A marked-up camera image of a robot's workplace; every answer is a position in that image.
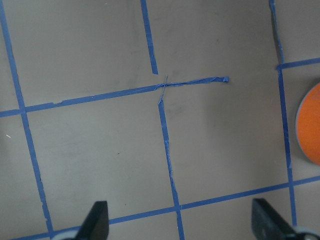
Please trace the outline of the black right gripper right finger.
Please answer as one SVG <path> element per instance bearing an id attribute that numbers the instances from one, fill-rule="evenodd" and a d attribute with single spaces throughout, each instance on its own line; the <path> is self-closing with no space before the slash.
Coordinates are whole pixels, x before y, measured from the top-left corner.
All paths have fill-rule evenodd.
<path id="1" fill-rule="evenodd" d="M 296 232 L 264 198 L 252 200 L 251 229 L 257 240 L 304 239 L 304 235 Z"/>

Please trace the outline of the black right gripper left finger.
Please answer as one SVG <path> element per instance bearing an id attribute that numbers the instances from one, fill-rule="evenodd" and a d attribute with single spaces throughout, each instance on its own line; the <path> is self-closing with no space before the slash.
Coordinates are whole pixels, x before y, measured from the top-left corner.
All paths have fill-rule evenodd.
<path id="1" fill-rule="evenodd" d="M 108 202 L 96 201 L 74 237 L 74 240 L 106 240 L 108 235 Z"/>

